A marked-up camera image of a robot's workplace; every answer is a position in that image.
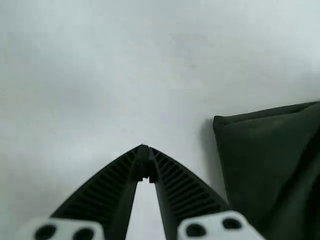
white wall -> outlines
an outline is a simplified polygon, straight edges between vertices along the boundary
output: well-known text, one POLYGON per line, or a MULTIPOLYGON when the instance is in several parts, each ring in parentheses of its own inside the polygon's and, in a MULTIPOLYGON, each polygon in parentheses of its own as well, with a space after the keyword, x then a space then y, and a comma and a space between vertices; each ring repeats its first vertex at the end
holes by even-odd
MULTIPOLYGON (((319 99, 317 0, 2 0, 0 234, 141 143, 224 198, 212 116, 319 99)), ((138 188, 129 240, 164 239, 138 188)))

